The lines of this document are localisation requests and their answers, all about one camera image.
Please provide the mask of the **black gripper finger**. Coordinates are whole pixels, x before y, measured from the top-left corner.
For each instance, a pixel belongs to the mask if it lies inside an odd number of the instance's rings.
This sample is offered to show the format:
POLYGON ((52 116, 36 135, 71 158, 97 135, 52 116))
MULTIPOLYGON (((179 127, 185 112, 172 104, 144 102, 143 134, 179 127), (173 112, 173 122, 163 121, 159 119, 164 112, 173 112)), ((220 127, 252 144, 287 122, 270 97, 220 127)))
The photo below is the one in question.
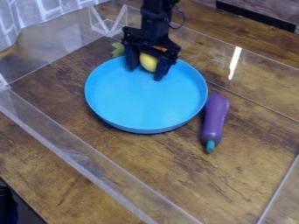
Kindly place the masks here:
POLYGON ((160 81, 167 75, 171 66, 176 63, 177 56, 164 56, 157 57, 156 71, 153 72, 153 80, 160 81))
POLYGON ((127 68, 133 71, 139 66, 139 51, 129 45, 124 44, 125 48, 125 64, 127 68))

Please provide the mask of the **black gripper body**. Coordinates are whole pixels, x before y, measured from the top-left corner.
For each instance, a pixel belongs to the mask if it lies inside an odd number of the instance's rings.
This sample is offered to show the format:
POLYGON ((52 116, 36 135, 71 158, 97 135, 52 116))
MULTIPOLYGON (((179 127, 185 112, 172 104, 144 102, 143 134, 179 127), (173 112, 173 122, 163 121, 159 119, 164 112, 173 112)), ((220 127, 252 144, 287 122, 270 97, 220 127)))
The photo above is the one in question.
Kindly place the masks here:
POLYGON ((139 53, 147 53, 156 58, 164 56, 169 60, 177 59, 181 48, 171 41, 168 35, 157 38, 152 34, 145 34, 141 29, 128 26, 123 28, 123 33, 125 56, 136 57, 139 53))

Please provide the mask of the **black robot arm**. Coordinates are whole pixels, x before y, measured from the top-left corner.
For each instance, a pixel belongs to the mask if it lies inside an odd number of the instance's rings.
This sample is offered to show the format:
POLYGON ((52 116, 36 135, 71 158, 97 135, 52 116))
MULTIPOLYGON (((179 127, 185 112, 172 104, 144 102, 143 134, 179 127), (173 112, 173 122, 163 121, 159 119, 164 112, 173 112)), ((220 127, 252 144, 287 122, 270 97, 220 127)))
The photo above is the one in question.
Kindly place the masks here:
POLYGON ((144 0, 140 14, 141 27, 123 28, 124 37, 121 44, 125 50, 125 64, 135 70, 140 64, 141 53, 157 58, 153 79, 160 81, 167 75, 171 66, 176 63, 181 48, 171 41, 168 34, 172 22, 172 9, 183 12, 176 7, 180 0, 144 0))

